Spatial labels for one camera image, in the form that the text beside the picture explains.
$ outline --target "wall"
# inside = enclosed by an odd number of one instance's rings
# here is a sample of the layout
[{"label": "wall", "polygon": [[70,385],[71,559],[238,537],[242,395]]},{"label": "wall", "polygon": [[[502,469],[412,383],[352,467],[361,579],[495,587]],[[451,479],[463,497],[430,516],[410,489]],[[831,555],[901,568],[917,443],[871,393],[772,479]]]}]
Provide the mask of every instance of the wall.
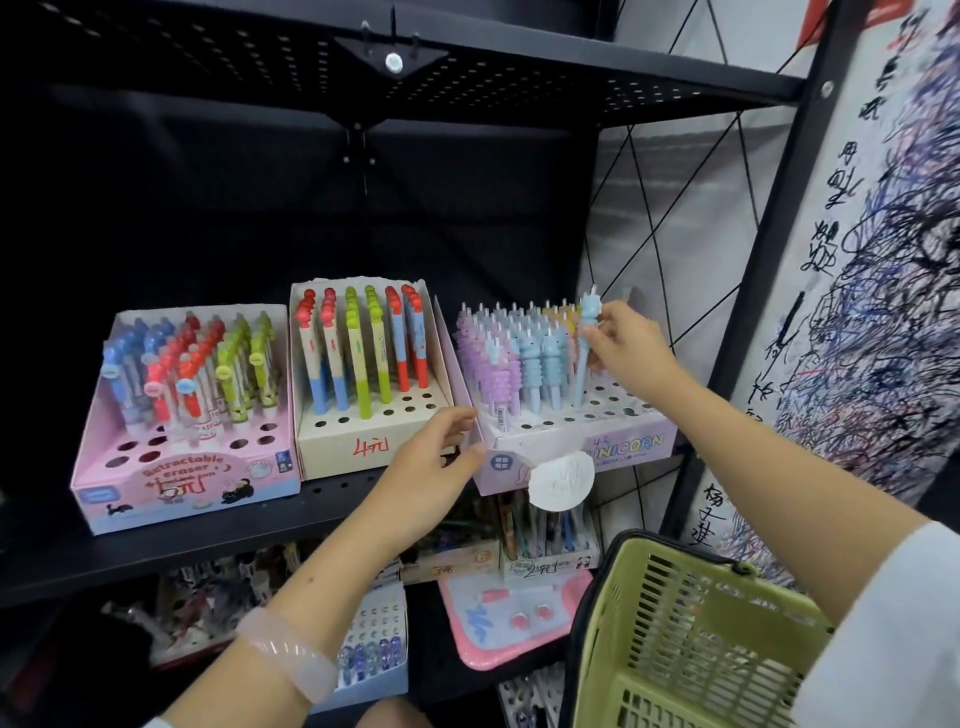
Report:
[{"label": "wall", "polygon": [[[796,49],[805,11],[806,0],[625,0],[615,42],[777,71]],[[812,57],[803,49],[782,72],[805,76]],[[672,335],[678,359],[701,382],[792,117],[792,109],[757,109],[739,123],[720,114],[601,133],[578,290],[595,283],[608,301],[638,287],[641,312]],[[679,465],[673,458],[597,476],[607,543],[623,528],[660,527]]]}]

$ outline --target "green plastic basket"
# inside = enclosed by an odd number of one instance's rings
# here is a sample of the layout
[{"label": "green plastic basket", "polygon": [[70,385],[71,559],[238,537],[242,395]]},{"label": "green plastic basket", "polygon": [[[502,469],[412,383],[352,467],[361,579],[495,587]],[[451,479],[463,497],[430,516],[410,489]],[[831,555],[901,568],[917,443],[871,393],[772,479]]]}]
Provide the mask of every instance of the green plastic basket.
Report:
[{"label": "green plastic basket", "polygon": [[749,565],[625,531],[574,620],[561,725],[788,728],[832,631]]}]

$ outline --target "price label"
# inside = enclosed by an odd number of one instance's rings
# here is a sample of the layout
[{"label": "price label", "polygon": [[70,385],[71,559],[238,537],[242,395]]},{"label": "price label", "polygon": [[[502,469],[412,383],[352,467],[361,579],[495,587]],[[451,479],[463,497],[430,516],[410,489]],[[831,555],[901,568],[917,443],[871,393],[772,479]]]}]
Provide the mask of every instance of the price label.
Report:
[{"label": "price label", "polygon": [[593,458],[578,450],[530,471],[530,502],[544,511],[566,511],[580,504],[593,487]]}]

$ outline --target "black metal shelf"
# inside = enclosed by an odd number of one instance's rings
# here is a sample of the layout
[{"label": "black metal shelf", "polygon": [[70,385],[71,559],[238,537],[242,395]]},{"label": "black metal shelf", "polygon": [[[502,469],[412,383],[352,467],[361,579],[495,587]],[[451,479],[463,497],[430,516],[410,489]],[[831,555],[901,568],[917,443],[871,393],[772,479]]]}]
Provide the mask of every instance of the black metal shelf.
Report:
[{"label": "black metal shelf", "polygon": [[296,496],[94,537],[70,492],[6,504],[0,608],[332,530],[383,469],[308,480]]},{"label": "black metal shelf", "polygon": [[23,80],[308,109],[361,129],[386,118],[596,129],[793,105],[804,88],[789,76],[357,0],[15,0],[9,30],[22,39]]}]

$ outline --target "screw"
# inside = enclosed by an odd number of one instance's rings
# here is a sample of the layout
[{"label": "screw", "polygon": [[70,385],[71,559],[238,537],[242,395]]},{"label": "screw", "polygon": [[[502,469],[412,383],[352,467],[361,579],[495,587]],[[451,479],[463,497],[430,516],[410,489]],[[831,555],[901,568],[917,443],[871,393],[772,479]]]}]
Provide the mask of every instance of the screw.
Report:
[{"label": "screw", "polygon": [[393,74],[397,74],[403,70],[403,59],[399,53],[388,53],[387,58],[385,58],[383,62],[386,63],[387,70]]}]

